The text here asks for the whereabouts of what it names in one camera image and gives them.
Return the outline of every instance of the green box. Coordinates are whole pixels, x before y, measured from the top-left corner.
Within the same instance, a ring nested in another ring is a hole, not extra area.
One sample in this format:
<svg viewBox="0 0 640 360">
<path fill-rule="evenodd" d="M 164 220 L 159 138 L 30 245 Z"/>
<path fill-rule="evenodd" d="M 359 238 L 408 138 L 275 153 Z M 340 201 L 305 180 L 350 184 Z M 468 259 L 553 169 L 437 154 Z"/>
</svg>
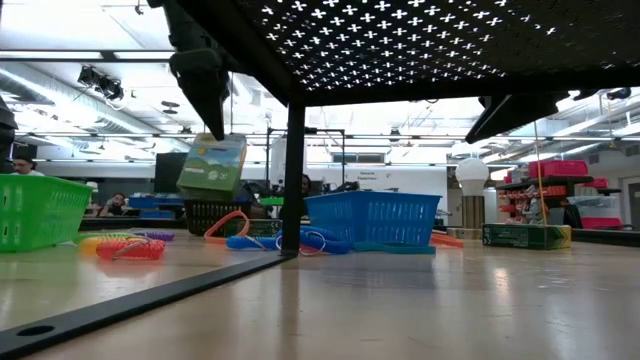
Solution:
<svg viewBox="0 0 640 360">
<path fill-rule="evenodd" d="M 230 220 L 224 226 L 224 237 L 237 235 L 244 226 L 243 219 Z M 274 237 L 282 229 L 281 220 L 249 220 L 249 236 Z"/>
<path fill-rule="evenodd" d="M 247 153 L 244 135 L 198 134 L 187 155 L 177 185 L 189 198 L 232 201 L 240 187 Z"/>
<path fill-rule="evenodd" d="M 485 224 L 482 227 L 482 244 L 537 250 L 569 248 L 571 227 Z"/>
</svg>

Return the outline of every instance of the pink plastic object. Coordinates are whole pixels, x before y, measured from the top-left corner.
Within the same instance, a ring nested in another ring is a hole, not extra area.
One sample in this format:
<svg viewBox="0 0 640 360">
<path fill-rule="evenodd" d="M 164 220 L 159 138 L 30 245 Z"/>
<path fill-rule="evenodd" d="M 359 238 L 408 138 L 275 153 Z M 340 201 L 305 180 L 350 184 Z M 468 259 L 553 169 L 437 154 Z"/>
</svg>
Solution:
<svg viewBox="0 0 640 360">
<path fill-rule="evenodd" d="M 585 187 L 593 187 L 596 189 L 606 189 L 609 187 L 609 180 L 607 178 L 596 178 L 593 182 L 584 184 Z"/>
<path fill-rule="evenodd" d="M 609 227 L 622 226 L 622 220 L 618 218 L 596 218 L 596 217 L 582 217 L 582 227 L 585 229 L 602 229 Z"/>
<path fill-rule="evenodd" d="M 157 260 L 164 253 L 164 241 L 132 238 L 120 241 L 103 241 L 96 254 L 105 260 L 135 259 Z"/>
<path fill-rule="evenodd" d="M 587 176 L 589 167 L 582 160 L 546 160 L 540 162 L 542 177 Z M 538 178 L 538 162 L 529 163 L 529 176 Z"/>
</svg>

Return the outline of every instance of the green basket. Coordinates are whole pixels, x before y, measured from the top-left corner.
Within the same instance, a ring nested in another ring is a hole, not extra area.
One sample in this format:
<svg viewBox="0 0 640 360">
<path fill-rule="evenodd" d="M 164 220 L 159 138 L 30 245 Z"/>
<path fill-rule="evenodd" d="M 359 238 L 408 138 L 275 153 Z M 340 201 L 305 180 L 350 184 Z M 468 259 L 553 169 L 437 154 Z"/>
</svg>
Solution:
<svg viewBox="0 0 640 360">
<path fill-rule="evenodd" d="M 0 175 L 0 252 L 73 240 L 92 188 L 45 176 Z"/>
</svg>

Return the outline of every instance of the table surface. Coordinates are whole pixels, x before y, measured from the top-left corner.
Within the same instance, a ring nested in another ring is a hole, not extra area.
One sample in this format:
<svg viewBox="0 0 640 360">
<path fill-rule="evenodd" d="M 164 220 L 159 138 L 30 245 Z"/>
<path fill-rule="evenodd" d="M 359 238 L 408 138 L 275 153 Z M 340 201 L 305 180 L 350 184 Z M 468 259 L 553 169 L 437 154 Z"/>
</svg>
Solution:
<svg viewBox="0 0 640 360">
<path fill-rule="evenodd" d="M 30 323 L 154 286 L 242 263 L 263 252 L 232 252 L 172 230 L 158 261 L 104 261 L 73 245 L 0 254 L 0 329 Z"/>
<path fill-rule="evenodd" d="M 298 258 L 33 359 L 637 359 L 640 249 Z"/>
</svg>

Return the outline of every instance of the person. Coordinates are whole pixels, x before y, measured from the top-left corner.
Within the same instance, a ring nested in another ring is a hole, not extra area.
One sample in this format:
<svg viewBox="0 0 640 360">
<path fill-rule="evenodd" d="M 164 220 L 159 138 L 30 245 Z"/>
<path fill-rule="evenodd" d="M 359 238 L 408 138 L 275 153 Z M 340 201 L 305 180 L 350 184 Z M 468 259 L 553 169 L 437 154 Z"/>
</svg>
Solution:
<svg viewBox="0 0 640 360">
<path fill-rule="evenodd" d="M 307 174 L 302 174 L 302 185 L 300 191 L 302 192 L 302 217 L 309 216 L 309 210 L 307 210 L 307 203 L 304 198 L 307 198 L 311 194 L 311 178 Z M 282 220 L 284 216 L 284 206 L 280 210 L 279 218 Z"/>
<path fill-rule="evenodd" d="M 17 155 L 13 158 L 13 171 L 15 172 L 11 175 L 44 176 L 43 173 L 36 171 L 36 162 L 24 155 Z"/>
<path fill-rule="evenodd" d="M 113 194 L 113 197 L 109 199 L 107 204 L 100 210 L 98 216 L 122 216 L 124 214 L 124 210 L 122 210 L 125 204 L 124 198 L 123 193 Z"/>
</svg>

